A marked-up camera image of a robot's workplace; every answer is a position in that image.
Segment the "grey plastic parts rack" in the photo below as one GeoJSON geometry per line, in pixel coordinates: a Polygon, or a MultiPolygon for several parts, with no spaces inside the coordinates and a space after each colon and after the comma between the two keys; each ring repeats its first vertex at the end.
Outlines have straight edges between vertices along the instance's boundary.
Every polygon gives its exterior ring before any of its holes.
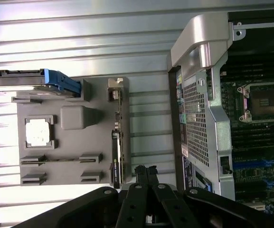
{"type": "MultiPolygon", "coordinates": [[[[17,104],[22,186],[110,184],[113,187],[111,133],[117,102],[108,102],[108,79],[80,78],[82,91],[76,98],[40,95],[13,99],[17,104]],[[46,146],[30,146],[26,142],[26,123],[30,119],[45,119],[49,123],[50,142],[46,146]]],[[[125,77],[123,85],[125,184],[131,178],[129,80],[125,77]]]]}

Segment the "blue expansion slot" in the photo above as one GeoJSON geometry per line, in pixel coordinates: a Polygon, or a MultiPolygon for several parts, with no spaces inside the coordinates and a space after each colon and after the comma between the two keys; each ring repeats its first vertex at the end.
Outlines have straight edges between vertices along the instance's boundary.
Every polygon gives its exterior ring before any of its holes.
{"type": "Polygon", "coordinates": [[[255,168],[255,167],[271,167],[274,166],[274,162],[265,162],[265,161],[257,161],[257,162],[236,162],[233,163],[234,169],[242,169],[242,168],[255,168]]]}

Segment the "black and silver PC case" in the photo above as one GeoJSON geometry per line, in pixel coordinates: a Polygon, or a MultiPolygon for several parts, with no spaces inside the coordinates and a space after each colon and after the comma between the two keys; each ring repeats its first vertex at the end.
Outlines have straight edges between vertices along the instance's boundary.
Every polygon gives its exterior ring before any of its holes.
{"type": "Polygon", "coordinates": [[[236,200],[220,70],[229,56],[261,54],[274,54],[274,9],[195,16],[171,48],[167,64],[179,187],[236,200]]]}

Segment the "green motherboard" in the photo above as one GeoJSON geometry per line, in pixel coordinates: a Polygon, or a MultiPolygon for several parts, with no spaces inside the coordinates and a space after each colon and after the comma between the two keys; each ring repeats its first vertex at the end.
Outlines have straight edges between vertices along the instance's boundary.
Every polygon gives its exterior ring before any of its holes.
{"type": "MultiPolygon", "coordinates": [[[[235,64],[236,62],[226,62],[226,64],[235,64]]],[[[222,66],[220,70],[220,76],[226,76],[226,66],[222,66]]],[[[274,82],[274,80],[261,80],[261,81],[234,81],[234,82],[222,82],[221,83],[221,100],[222,107],[230,119],[230,131],[233,127],[242,125],[273,125],[274,122],[265,123],[243,123],[239,121],[239,117],[242,115],[242,97],[241,93],[237,91],[237,88],[245,84],[251,83],[265,83],[274,82]]],[[[265,146],[274,145],[274,143],[233,143],[235,138],[232,138],[232,133],[242,133],[244,131],[234,132],[231,131],[231,143],[233,147],[243,146],[265,146]]],[[[274,132],[272,130],[265,131],[245,131],[245,132],[274,132]]],[[[232,156],[242,153],[274,153],[274,147],[270,148],[258,148],[242,151],[234,151],[232,149],[232,156]]],[[[274,162],[274,160],[255,160],[255,161],[242,161],[242,162],[274,162]]],[[[238,202],[253,207],[258,210],[262,210],[268,214],[274,214],[274,166],[271,167],[255,167],[255,168],[242,168],[234,169],[234,183],[235,183],[235,198],[238,202]]]]}

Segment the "silver CPU chip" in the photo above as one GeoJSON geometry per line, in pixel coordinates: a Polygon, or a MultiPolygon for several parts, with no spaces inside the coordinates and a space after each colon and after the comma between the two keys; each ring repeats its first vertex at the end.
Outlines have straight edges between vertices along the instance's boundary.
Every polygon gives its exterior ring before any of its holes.
{"type": "Polygon", "coordinates": [[[26,142],[30,146],[46,146],[50,142],[49,123],[45,119],[30,119],[26,123],[26,142]]]}

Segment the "CPU socket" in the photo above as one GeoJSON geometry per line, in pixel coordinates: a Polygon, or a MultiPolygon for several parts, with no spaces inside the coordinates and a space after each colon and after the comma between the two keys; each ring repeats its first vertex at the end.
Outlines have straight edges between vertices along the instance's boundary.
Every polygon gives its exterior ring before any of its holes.
{"type": "Polygon", "coordinates": [[[242,94],[239,121],[248,124],[274,122],[274,82],[245,84],[237,91],[242,94]]]}

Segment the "hard disk in blue caddy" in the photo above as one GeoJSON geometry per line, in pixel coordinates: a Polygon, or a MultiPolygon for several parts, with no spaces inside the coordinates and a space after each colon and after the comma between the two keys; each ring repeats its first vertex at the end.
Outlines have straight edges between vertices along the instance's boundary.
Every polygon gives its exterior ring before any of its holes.
{"type": "Polygon", "coordinates": [[[0,70],[0,95],[30,97],[54,95],[65,98],[80,96],[81,83],[60,71],[0,70]]]}

